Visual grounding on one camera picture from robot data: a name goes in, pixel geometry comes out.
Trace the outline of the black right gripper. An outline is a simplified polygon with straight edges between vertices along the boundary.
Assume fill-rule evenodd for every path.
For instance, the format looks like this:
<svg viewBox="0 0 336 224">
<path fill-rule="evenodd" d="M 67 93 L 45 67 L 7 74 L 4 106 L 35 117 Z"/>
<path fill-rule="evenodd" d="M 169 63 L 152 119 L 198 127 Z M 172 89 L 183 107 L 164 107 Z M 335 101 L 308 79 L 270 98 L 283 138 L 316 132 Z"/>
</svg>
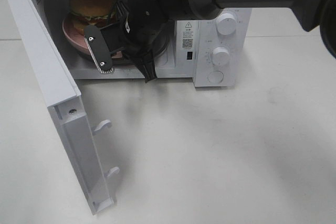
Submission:
<svg viewBox="0 0 336 224">
<path fill-rule="evenodd" d="M 194 19 L 189 0 L 118 0 L 112 7 L 118 23 L 101 30 L 110 53 L 122 52 L 145 83 L 157 79 L 152 44 L 167 22 Z"/>
</svg>

